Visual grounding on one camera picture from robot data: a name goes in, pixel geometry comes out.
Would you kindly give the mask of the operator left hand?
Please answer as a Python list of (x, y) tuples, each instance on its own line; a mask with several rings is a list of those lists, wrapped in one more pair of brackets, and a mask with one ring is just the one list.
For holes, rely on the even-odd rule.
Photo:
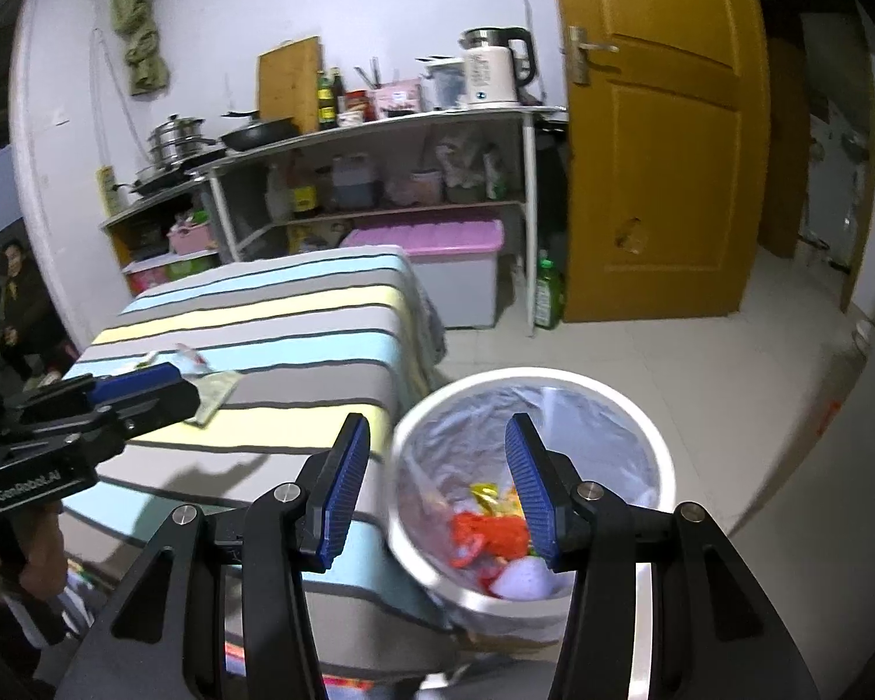
[(25, 563), (15, 577), (6, 578), (0, 572), (0, 602), (11, 591), (26, 591), (37, 600), (48, 600), (64, 589), (67, 562), (61, 514), (61, 504), (52, 502), (7, 517), (9, 524), (1, 526), (0, 539), (7, 539), (9, 547), (17, 547), (25, 555)]

